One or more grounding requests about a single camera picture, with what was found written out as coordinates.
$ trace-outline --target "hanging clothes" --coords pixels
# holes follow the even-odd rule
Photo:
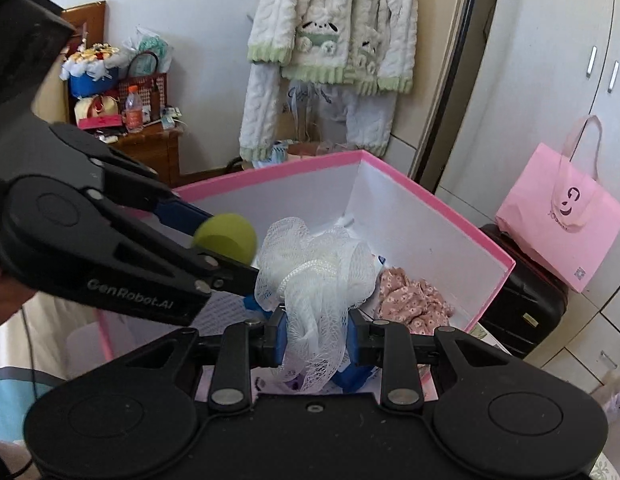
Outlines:
[[[261,0],[248,40],[241,156],[269,157],[281,76],[344,85],[348,142],[382,155],[396,99],[387,93],[411,90],[416,21],[417,0]]]

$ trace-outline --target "blue bucket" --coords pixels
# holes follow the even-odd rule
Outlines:
[[[81,77],[70,76],[70,93],[76,98],[103,94],[119,82],[119,69],[117,67],[109,69],[108,75],[110,77],[102,77],[98,81],[93,81],[87,74]]]

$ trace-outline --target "black suitcase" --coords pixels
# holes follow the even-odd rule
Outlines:
[[[522,359],[557,327],[568,306],[568,285],[531,260],[496,225],[480,230],[512,256],[516,266],[479,322]]]

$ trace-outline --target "human hand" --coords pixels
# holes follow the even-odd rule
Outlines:
[[[0,325],[17,313],[35,291],[2,272],[0,267]]]

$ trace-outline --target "cabinet handle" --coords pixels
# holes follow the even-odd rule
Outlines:
[[[592,69],[594,68],[594,60],[596,59],[596,47],[592,47],[592,54],[590,54],[590,62],[587,64],[587,72],[586,76],[590,77],[592,75]]]
[[[619,367],[619,365],[612,361],[611,357],[609,357],[609,355],[606,354],[605,351],[601,350],[600,356],[601,360],[609,370],[616,370],[616,368]]]
[[[616,75],[619,73],[619,62],[614,63],[614,70],[612,70],[612,77],[610,78],[610,85],[607,87],[607,93],[611,94],[614,89],[614,83],[616,83]]]

